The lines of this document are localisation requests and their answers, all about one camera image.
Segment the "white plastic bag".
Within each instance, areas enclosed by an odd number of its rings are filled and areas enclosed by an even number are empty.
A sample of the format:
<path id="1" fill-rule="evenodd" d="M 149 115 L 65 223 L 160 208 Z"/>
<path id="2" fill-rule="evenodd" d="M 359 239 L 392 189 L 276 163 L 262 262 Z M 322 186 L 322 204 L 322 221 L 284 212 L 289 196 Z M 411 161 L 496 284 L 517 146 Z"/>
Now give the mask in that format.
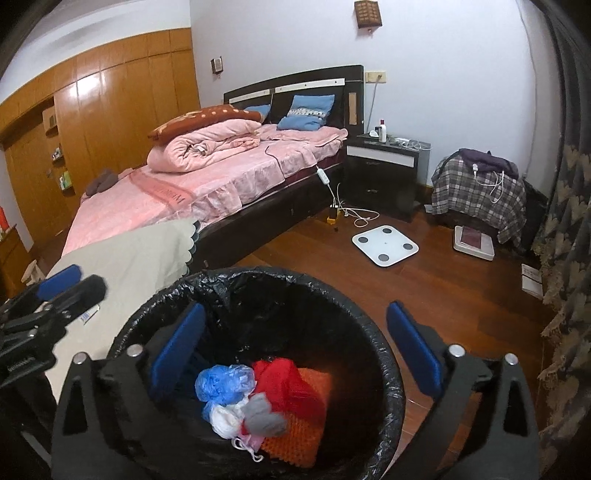
<path id="1" fill-rule="evenodd" d="M 245 419 L 243 408 L 249 402 L 245 397 L 235 404 L 222 406 L 214 404 L 209 414 L 209 423 L 214 433 L 225 440 L 235 439 L 242 433 L 242 423 Z"/>

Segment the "blue plastic bag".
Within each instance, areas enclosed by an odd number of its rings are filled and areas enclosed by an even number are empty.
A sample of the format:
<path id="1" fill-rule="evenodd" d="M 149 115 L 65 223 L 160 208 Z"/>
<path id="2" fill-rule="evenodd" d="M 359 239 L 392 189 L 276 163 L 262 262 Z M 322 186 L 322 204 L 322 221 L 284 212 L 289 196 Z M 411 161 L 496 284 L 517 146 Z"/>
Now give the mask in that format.
<path id="1" fill-rule="evenodd" d="M 215 365 L 202 370 L 194 382 L 197 399 L 204 403 L 201 416 L 211 421 L 216 406 L 235 405 L 256 388 L 256 374 L 245 365 Z"/>

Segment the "grey white cloth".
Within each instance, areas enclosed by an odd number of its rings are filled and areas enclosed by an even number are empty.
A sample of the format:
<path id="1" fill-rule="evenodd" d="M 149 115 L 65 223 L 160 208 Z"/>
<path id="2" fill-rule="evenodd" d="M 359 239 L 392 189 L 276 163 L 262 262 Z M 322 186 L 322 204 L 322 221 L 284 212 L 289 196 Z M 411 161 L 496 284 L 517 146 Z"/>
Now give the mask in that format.
<path id="1" fill-rule="evenodd" d="M 266 394 L 257 393 L 249 398 L 242 408 L 243 426 L 250 435 L 280 437 L 287 433 L 287 418 L 274 412 Z"/>

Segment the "red mesh cloth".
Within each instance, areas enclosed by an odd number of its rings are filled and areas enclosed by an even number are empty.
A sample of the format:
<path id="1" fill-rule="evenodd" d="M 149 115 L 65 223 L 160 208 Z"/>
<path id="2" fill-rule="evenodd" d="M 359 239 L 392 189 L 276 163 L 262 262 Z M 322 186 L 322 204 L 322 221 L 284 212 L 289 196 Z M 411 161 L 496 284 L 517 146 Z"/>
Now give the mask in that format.
<path id="1" fill-rule="evenodd" d="M 252 394 L 263 393 L 273 412 L 290 413 L 312 424 L 325 421 L 325 402 L 304 380 L 294 361 L 276 358 L 252 364 L 256 388 Z"/>

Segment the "orange foam net sleeve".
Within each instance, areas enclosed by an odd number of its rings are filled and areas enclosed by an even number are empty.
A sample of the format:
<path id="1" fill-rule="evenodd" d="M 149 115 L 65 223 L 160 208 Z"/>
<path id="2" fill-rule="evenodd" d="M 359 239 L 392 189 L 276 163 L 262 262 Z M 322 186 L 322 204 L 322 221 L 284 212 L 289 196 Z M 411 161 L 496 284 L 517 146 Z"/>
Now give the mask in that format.
<path id="1" fill-rule="evenodd" d="M 332 391 L 331 375 L 308 368 L 299 368 L 298 373 L 320 396 L 325 410 L 328 410 L 329 396 Z M 317 460 L 324 432 L 325 423 L 311 423 L 289 413 L 287 414 L 287 433 L 280 437 L 267 437 L 263 440 L 260 450 L 272 459 L 301 468 L 311 468 Z"/>

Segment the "white medicine box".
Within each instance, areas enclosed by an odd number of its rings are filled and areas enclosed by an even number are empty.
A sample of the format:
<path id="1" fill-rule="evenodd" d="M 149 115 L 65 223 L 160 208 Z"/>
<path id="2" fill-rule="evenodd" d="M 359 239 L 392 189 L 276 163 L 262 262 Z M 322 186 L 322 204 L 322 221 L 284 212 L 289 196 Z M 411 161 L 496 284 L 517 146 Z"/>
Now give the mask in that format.
<path id="1" fill-rule="evenodd" d="M 94 305 L 93 307 L 89 308 L 87 311 L 82 313 L 78 319 L 85 325 L 94 315 L 96 315 L 100 310 L 99 305 Z"/>

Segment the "small white stool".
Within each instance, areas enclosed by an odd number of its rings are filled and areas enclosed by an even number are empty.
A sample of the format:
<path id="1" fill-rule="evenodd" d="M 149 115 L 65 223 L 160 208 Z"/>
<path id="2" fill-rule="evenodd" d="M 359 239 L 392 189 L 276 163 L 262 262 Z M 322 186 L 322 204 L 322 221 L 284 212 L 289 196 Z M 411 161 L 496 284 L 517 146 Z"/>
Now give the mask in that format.
<path id="1" fill-rule="evenodd" d="M 38 262 L 33 260 L 25 269 L 21 282 L 25 286 L 30 286 L 36 283 L 40 283 L 45 279 L 45 274 L 40 269 Z"/>

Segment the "dark slippers on bed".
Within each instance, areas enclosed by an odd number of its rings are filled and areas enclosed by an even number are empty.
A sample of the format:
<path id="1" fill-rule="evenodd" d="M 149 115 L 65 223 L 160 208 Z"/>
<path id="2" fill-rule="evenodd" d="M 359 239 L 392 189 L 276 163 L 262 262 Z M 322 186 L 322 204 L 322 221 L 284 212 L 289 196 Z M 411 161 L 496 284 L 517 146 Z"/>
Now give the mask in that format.
<path id="1" fill-rule="evenodd" d="M 110 169 L 105 169 L 98 177 L 92 180 L 85 189 L 87 197 L 102 193 L 118 182 L 118 175 Z"/>

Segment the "rolled pink quilt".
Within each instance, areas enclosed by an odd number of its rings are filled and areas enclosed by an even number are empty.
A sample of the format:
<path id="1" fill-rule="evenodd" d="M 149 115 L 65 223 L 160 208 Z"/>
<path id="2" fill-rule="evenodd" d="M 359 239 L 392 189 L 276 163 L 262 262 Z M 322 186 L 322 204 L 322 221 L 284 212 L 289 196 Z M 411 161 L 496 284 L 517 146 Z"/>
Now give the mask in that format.
<path id="1" fill-rule="evenodd" d="M 147 166 L 158 173 L 190 173 L 259 146 L 259 128 L 253 120 L 230 119 L 176 136 L 154 146 Z"/>

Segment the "red brown folded blanket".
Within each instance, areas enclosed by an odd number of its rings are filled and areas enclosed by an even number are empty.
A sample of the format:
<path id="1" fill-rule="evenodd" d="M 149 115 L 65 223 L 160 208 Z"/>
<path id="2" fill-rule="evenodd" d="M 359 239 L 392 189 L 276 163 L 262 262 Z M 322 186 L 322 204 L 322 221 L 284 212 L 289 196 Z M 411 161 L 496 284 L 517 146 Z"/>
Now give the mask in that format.
<path id="1" fill-rule="evenodd" d="M 215 105 L 197 111 L 190 111 L 168 120 L 149 132 L 147 137 L 154 144 L 164 145 L 179 135 L 233 119 L 261 123 L 263 122 L 263 115 L 257 111 L 238 109 L 231 104 Z"/>

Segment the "small white floor scale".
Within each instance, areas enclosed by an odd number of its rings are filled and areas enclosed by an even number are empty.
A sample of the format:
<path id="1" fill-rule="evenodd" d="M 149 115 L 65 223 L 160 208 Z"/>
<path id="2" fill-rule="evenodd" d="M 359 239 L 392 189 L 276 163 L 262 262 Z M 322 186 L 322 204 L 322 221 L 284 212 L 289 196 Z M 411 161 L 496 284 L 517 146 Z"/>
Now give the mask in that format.
<path id="1" fill-rule="evenodd" d="M 493 239 L 476 229 L 457 225 L 454 228 L 454 244 L 456 251 L 481 260 L 492 262 L 495 258 Z"/>

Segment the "white body scale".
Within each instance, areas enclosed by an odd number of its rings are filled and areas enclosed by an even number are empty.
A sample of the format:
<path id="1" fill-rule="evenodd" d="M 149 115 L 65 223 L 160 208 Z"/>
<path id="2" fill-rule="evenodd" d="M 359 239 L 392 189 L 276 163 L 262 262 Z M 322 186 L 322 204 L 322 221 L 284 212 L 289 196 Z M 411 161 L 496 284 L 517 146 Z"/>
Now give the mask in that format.
<path id="1" fill-rule="evenodd" d="M 391 267 L 420 250 L 417 243 L 391 225 L 382 225 L 356 234 L 352 243 L 381 268 Z"/>

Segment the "blue pillow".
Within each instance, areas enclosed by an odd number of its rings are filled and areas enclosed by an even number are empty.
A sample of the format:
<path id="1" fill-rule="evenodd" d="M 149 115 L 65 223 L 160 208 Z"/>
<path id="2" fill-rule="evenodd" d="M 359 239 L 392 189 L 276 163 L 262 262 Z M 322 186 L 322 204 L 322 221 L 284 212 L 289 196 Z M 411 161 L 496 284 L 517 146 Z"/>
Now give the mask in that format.
<path id="1" fill-rule="evenodd" d="M 318 131 L 327 123 L 334 105 L 335 94 L 294 95 L 290 110 L 276 127 L 279 130 Z"/>

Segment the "black white nightstand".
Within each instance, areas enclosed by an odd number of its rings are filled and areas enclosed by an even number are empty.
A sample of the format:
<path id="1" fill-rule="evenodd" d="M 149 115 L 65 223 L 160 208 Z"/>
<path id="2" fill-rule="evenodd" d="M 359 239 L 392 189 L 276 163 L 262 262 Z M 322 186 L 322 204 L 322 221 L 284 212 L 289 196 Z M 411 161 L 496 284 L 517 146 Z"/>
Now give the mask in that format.
<path id="1" fill-rule="evenodd" d="M 427 180 L 431 145 L 361 135 L 346 143 L 341 193 L 346 202 L 411 221 L 418 185 Z"/>

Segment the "brown wall lamp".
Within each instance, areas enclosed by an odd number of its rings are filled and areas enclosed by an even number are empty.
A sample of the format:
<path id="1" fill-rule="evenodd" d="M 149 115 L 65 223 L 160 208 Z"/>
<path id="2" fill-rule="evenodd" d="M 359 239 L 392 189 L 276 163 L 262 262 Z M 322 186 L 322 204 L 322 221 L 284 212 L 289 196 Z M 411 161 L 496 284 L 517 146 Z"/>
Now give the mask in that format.
<path id="1" fill-rule="evenodd" d="M 383 25 L 380 6 L 377 1 L 355 1 L 353 7 L 355 7 L 356 24 L 360 29 L 379 28 Z"/>

